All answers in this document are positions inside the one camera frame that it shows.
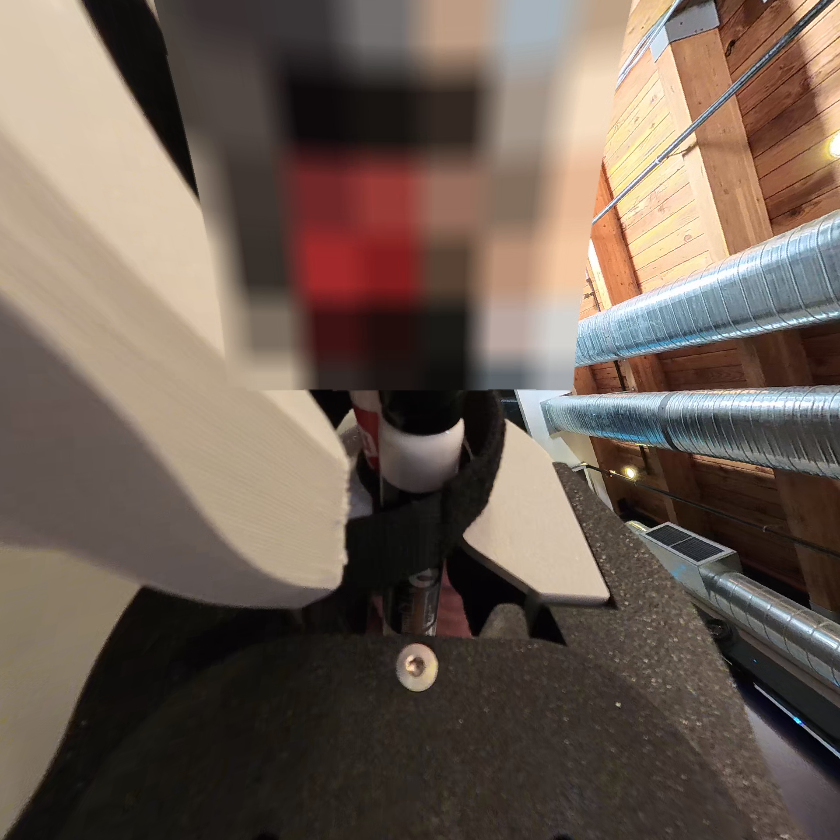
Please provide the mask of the red marker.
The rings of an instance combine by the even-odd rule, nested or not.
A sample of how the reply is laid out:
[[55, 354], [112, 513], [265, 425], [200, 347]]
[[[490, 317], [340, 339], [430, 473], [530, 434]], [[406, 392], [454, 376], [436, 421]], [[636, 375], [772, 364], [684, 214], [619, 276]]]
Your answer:
[[350, 391], [356, 424], [359, 428], [362, 451], [367, 465], [375, 474], [380, 471], [379, 430], [382, 402], [378, 391]]

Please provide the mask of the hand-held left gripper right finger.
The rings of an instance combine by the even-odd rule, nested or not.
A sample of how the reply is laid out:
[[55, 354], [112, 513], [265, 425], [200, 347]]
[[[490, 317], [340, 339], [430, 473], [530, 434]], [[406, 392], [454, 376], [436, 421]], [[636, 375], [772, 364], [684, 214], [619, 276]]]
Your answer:
[[498, 604], [519, 607], [527, 628], [555, 607], [611, 604], [590, 544], [551, 457], [505, 420], [500, 465], [483, 512], [459, 545], [459, 636], [475, 638]]

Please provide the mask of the person's maroon clothing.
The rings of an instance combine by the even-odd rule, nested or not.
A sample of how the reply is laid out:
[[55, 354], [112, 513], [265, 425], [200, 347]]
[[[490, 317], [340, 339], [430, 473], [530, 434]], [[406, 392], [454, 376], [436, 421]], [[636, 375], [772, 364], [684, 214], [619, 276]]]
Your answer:
[[472, 638], [463, 599], [452, 585], [446, 568], [443, 569], [437, 609], [438, 637]]

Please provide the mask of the metal conduit pipe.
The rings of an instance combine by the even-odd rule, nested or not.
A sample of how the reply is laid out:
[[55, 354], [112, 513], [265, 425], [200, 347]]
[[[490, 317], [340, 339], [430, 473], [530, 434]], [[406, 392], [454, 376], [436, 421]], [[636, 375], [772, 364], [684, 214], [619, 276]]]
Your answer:
[[623, 44], [623, 63], [620, 66], [615, 91], [642, 59], [655, 37], [663, 30], [683, 1], [632, 2]]
[[736, 79], [729, 88], [727, 88], [699, 117], [694, 119], [682, 133], [677, 135], [671, 144], [664, 147], [648, 165], [639, 172], [636, 177], [627, 183], [624, 189], [619, 192], [614, 198], [604, 205], [603, 209], [594, 216], [591, 224], [595, 226], [606, 215], [608, 215], [624, 198], [629, 196], [638, 186], [640, 186], [654, 171], [659, 168], [670, 156], [674, 155], [680, 150], [682, 145], [688, 139], [697, 133], [697, 130], [709, 121], [722, 107], [730, 100], [737, 97], [740, 91], [746, 88], [754, 78], [761, 74], [767, 67], [774, 62], [778, 56], [788, 49], [792, 43], [802, 35], [814, 22], [819, 19], [829, 8], [834, 6], [837, 1], [819, 1], [817, 2], [800, 20], [798, 20], [792, 27], [790, 27], [759, 59], [757, 59], [741, 76]]

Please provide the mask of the silver duct with vent box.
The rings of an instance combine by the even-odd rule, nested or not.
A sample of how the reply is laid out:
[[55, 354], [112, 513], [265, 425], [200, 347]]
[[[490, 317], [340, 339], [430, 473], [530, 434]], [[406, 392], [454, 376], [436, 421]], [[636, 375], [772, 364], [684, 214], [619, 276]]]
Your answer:
[[641, 528], [637, 536], [673, 578], [703, 606], [839, 689], [839, 625], [742, 572], [736, 552], [676, 526]]

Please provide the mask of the grey metal beam bracket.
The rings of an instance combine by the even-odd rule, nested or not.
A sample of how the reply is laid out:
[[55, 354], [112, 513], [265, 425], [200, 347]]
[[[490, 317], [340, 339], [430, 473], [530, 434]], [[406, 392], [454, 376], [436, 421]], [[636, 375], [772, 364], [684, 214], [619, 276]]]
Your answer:
[[719, 28], [715, 1], [678, 2], [651, 31], [649, 52], [656, 62], [674, 43]]

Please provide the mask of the silver ventilation duct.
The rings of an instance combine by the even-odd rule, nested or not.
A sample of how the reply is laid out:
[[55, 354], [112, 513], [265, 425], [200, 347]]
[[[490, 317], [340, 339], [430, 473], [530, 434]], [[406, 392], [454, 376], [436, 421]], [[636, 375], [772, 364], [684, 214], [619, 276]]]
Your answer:
[[553, 433], [839, 478], [836, 385], [558, 395], [541, 410]]
[[834, 211], [581, 320], [574, 361], [619, 361], [838, 318]]

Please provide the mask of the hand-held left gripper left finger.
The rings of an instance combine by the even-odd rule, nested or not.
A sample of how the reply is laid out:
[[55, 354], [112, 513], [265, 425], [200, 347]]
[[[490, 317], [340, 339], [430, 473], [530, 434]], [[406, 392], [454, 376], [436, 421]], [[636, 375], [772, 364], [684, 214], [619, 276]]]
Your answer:
[[368, 517], [380, 508], [380, 477], [364, 453], [359, 427], [345, 428], [339, 432], [339, 438], [350, 462], [349, 519]]

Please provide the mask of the black marker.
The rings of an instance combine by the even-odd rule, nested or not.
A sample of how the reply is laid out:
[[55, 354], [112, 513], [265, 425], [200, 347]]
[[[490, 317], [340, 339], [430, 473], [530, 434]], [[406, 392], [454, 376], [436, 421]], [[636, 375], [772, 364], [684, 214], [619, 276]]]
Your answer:
[[[465, 437], [465, 392], [379, 392], [380, 503], [383, 509], [431, 501], [458, 471]], [[436, 634], [445, 554], [430, 521], [421, 523], [426, 545], [417, 571], [382, 597], [386, 635]]]

